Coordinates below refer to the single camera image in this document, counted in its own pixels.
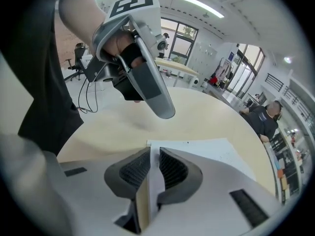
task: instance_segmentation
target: black cable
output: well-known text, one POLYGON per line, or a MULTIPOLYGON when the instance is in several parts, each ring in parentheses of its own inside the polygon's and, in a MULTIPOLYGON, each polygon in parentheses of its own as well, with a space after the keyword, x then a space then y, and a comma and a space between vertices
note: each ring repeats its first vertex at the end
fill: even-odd
POLYGON ((91 107, 90 107, 90 105, 89 105, 89 101, 88 101, 88 88, 89 88, 89 84, 90 84, 90 82, 88 83, 87 90, 86 90, 86 95, 85 95, 85 96, 86 96, 86 101, 87 101, 87 104, 88 104, 89 109, 86 109, 86 108, 81 108, 81 107, 80 107, 80 96, 81 96, 81 91, 82 91, 82 89, 83 89, 84 84, 85 84, 85 82, 86 82, 86 81, 87 81, 87 78, 85 78, 85 80, 84 80, 84 82, 83 82, 83 84, 82 84, 82 86, 81 86, 80 92, 79 92, 79 97, 78 97, 78 107, 77 107, 77 109, 78 109, 78 110, 80 110, 81 112, 85 113, 85 114, 87 114, 88 112, 89 112, 89 113, 96 113, 96 112, 98 111, 98 103, 97 103, 97 97, 96 97, 96 83, 94 84, 94 93, 95 93, 96 111, 93 111, 93 110, 91 109, 91 107))

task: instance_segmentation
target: black t-shirt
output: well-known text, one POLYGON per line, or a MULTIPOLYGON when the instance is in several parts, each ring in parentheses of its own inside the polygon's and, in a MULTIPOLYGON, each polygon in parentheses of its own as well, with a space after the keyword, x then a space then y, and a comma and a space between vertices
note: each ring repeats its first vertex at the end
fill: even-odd
POLYGON ((250 112, 242 115, 257 135, 264 135, 271 140, 278 128, 277 122, 267 114, 263 106, 249 107, 250 112))
POLYGON ((42 150, 58 151, 72 99, 66 88, 55 40, 56 0, 23 0, 16 8, 1 51, 16 77, 32 95, 19 135, 42 150))

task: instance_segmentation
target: beige tabletop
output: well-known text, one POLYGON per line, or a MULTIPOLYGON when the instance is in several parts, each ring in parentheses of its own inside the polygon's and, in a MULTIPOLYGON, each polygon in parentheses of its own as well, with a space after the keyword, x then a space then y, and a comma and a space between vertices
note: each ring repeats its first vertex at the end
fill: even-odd
POLYGON ((147 140, 205 140, 227 138, 251 167, 256 181, 275 196, 275 181, 268 154, 260 139, 232 108, 207 94, 168 88, 176 114, 160 119, 145 102, 125 101, 107 89, 106 109, 94 114, 67 141, 60 162, 135 153, 147 140))
POLYGON ((185 72, 185 73, 188 73, 188 74, 193 75, 193 76, 198 76, 199 75, 199 73, 197 73, 196 71, 190 69, 189 67, 187 67, 187 66, 185 66, 183 64, 174 62, 174 61, 169 61, 169 60, 165 60, 165 59, 161 59, 161 58, 156 58, 156 64, 157 65, 161 65, 161 66, 174 68, 174 69, 177 69, 177 70, 179 70, 181 72, 185 72))

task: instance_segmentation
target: hand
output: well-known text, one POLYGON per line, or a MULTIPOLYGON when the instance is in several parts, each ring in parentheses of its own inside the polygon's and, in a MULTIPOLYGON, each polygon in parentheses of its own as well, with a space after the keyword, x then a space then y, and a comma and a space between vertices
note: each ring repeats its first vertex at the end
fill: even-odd
MULTIPOLYGON (((113 35, 103 46, 103 49, 112 56, 117 56, 130 44, 134 42, 133 36, 129 31, 120 31, 113 35)), ((135 68, 144 62, 142 57, 137 57, 131 63, 135 68)))

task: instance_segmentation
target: fluorescent light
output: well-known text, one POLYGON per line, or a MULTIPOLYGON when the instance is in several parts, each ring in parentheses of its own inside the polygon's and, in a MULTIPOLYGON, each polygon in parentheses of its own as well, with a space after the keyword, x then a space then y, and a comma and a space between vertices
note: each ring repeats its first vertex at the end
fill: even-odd
POLYGON ((213 8, 209 7, 208 5, 206 5, 206 4, 202 3, 202 2, 199 2, 198 0, 185 0, 185 1, 191 2, 191 3, 195 4, 195 5, 198 5, 198 6, 200 6, 201 8, 204 8, 204 9, 206 9, 207 11, 209 11, 209 12, 215 14, 215 15, 216 15, 217 17, 219 17, 219 18, 224 18, 224 16, 223 16, 221 13, 218 13, 218 12, 217 12, 216 10, 214 10, 213 8))
POLYGON ((285 57, 284 60, 285 60, 285 62, 287 62, 289 64, 291 64, 291 62, 292 62, 291 58, 289 58, 289 57, 285 57))

